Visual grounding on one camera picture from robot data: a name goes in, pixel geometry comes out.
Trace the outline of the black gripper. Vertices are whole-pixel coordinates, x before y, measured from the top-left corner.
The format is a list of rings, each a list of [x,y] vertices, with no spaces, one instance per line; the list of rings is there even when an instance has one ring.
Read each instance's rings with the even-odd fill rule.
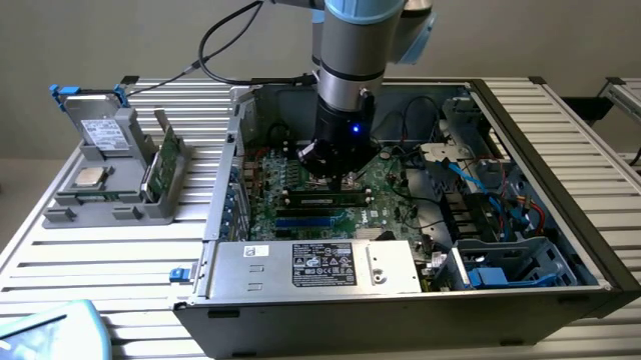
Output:
[[[332,191],[340,191],[344,178],[358,172],[377,155],[372,140],[376,96],[361,91],[356,111],[336,109],[318,99],[314,136],[310,145],[298,150],[298,159],[308,171],[326,180]]]

